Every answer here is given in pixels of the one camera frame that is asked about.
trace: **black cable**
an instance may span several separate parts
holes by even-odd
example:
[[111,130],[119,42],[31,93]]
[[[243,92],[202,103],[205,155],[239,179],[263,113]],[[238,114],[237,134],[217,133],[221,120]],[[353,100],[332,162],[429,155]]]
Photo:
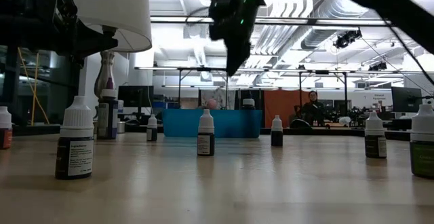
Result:
[[415,57],[415,55],[410,51],[410,49],[407,47],[407,45],[404,43],[402,38],[398,35],[398,33],[393,29],[393,27],[383,18],[384,23],[389,27],[389,29],[393,32],[393,34],[396,36],[398,41],[402,44],[403,48],[407,51],[408,55],[413,58],[414,62],[419,66],[420,70],[422,71],[423,75],[427,80],[431,83],[431,85],[434,86],[433,79],[428,75],[428,73],[423,69],[422,65],[419,63],[419,60]]
[[195,25],[195,24],[199,24],[199,23],[203,20],[203,18],[200,19],[200,20],[198,20],[198,21],[196,21],[196,22],[194,22],[194,23],[189,23],[189,18],[190,18],[190,17],[193,17],[193,15],[199,13],[200,11],[207,10],[208,8],[210,8],[210,7],[200,7],[200,8],[198,8],[198,9],[196,9],[196,10],[193,10],[193,11],[192,11],[188,16],[187,16],[187,18],[185,18],[185,24],[188,25],[188,26],[193,26],[193,25]]
[[195,24],[198,24],[198,23],[200,23],[203,19],[201,19],[201,20],[199,20],[199,21],[196,21],[196,22],[194,22],[194,23],[188,23],[188,21],[189,21],[189,18],[190,17],[192,17],[194,14],[197,14],[197,13],[199,13],[200,11],[203,11],[203,10],[207,10],[208,8],[210,8],[210,7],[207,7],[207,6],[205,6],[205,7],[200,7],[200,8],[198,8],[198,9],[196,9],[196,10],[193,10],[188,16],[187,16],[187,18],[185,19],[185,24],[186,25],[189,25],[189,26],[193,26],[193,25],[195,25]]
[[430,92],[428,92],[426,89],[424,89],[423,87],[421,87],[420,85],[418,85],[416,82],[414,82],[412,79],[410,79],[407,75],[405,75],[404,73],[402,73],[399,69],[397,69],[393,64],[391,64],[389,61],[387,61],[385,58],[382,57],[381,54],[379,54],[377,52],[377,50],[375,50],[363,37],[361,38],[376,54],[378,54],[379,57],[381,57],[381,59],[383,59],[383,61],[385,61],[386,63],[388,63],[390,66],[392,66],[392,68],[394,68],[397,72],[399,72],[401,75],[403,75],[405,78],[407,78],[409,81],[411,81],[414,85],[416,85],[418,88],[420,88],[421,90],[424,90],[426,93],[431,94]]

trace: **small glass bottle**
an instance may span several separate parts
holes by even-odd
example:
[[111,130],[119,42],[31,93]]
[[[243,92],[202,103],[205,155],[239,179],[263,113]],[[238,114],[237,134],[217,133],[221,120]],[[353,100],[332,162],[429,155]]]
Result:
[[387,157],[387,141],[382,120],[376,112],[371,112],[365,125],[365,155],[374,159]]
[[280,116],[276,115],[271,126],[271,146],[282,147],[283,146],[283,127]]
[[209,109],[203,110],[197,133],[197,155],[213,156],[215,150],[214,118]]
[[98,105],[98,138],[116,139],[117,110],[116,91],[103,89]]
[[94,125],[92,111],[83,96],[75,96],[65,110],[57,144],[57,179],[72,180],[89,177],[94,161]]
[[148,126],[146,129],[146,140],[148,142],[155,142],[157,140],[157,135],[158,135],[157,118],[155,118],[155,115],[152,114],[151,117],[148,119]]
[[12,144],[12,115],[6,106],[0,106],[0,149],[9,149]]
[[434,179],[434,111],[431,105],[419,105],[412,118],[410,160],[415,176]]

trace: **computer monitor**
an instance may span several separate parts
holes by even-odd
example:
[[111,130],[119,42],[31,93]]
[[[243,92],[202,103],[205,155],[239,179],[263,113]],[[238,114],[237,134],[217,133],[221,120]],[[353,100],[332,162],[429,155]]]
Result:
[[119,86],[118,99],[124,107],[152,107],[153,97],[153,86]]
[[422,104],[419,88],[392,87],[393,112],[417,113]]

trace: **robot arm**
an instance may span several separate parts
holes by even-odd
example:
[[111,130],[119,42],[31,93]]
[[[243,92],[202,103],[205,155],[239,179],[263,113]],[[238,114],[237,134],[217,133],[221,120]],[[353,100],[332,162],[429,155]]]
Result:
[[[390,20],[422,47],[434,53],[434,17],[411,0],[353,0],[376,10]],[[259,6],[264,0],[212,0],[210,17],[210,38],[223,39],[227,48],[226,71],[230,76],[250,56],[250,36]]]

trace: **yellow cable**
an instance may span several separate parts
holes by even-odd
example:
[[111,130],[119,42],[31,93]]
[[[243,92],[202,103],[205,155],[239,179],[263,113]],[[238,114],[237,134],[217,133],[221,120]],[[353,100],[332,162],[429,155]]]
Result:
[[36,71],[35,71],[35,93],[33,94],[33,104],[32,104],[32,126],[34,126],[35,122],[35,100],[36,100],[36,89],[37,89],[37,82],[38,82],[38,66],[39,66],[39,52],[36,54]]
[[[27,76],[27,80],[28,80],[28,84],[29,84],[29,86],[30,86],[30,89],[32,90],[33,95],[35,96],[35,91],[33,90],[32,84],[30,83],[30,78],[28,77],[26,64],[24,63],[24,59],[22,58],[20,48],[18,48],[18,54],[20,55],[20,60],[21,60],[22,66],[24,67],[24,72],[26,73],[26,76]],[[43,110],[43,108],[42,108],[42,106],[41,106],[41,103],[39,102],[39,99],[38,99],[37,96],[36,96],[36,102],[38,103],[39,108],[42,110],[42,114],[43,114],[43,116],[45,117],[45,120],[47,121],[47,124],[50,124],[50,121],[48,120],[47,114],[45,114],[45,111]]]

